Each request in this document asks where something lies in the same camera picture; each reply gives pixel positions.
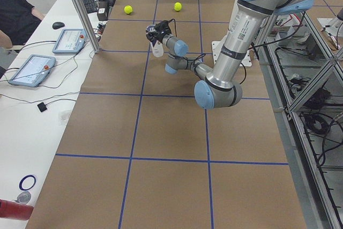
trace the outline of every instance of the black mouse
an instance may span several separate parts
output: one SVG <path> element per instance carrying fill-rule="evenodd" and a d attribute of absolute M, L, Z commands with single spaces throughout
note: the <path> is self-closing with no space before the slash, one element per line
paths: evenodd
<path fill-rule="evenodd" d="M 65 26 L 65 24 L 61 21 L 56 21 L 53 23 L 53 29 L 59 29 L 59 28 L 62 28 L 64 26 Z"/>

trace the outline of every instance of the red cup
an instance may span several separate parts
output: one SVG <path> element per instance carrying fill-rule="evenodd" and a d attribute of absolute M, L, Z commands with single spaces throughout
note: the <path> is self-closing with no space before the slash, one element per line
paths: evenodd
<path fill-rule="evenodd" d="M 0 200 L 0 217 L 14 220 L 28 220 L 33 206 Z"/>

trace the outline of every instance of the person's arm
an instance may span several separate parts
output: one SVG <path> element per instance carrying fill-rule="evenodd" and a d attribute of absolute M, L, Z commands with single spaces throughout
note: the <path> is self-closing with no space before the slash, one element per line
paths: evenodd
<path fill-rule="evenodd" d="M 40 20 L 43 20 L 43 18 L 44 18 L 44 15 L 40 11 L 38 11 L 36 8 L 32 8 L 31 14 L 33 16 L 36 16 Z"/>
<path fill-rule="evenodd" d="M 10 37 L 0 30 L 0 47 L 11 48 L 13 47 Z"/>

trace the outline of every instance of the tennis ball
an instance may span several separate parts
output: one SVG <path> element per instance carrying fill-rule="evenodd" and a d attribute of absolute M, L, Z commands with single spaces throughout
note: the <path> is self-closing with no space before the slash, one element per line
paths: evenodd
<path fill-rule="evenodd" d="M 182 9 L 182 4 L 181 4 L 180 2 L 176 2 L 176 3 L 174 4 L 174 10 L 175 10 L 176 12 L 179 12 L 181 9 Z"/>
<path fill-rule="evenodd" d="M 124 7 L 124 12 L 125 12 L 126 14 L 132 13 L 132 12 L 133 12 L 132 6 L 131 6 L 131 5 L 126 5 L 126 6 Z"/>

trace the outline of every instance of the small black box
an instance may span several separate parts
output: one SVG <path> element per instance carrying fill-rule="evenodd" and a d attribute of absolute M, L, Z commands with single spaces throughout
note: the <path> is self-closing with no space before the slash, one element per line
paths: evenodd
<path fill-rule="evenodd" d="M 107 21 L 109 5 L 107 1 L 99 1 L 98 19 L 99 21 Z"/>

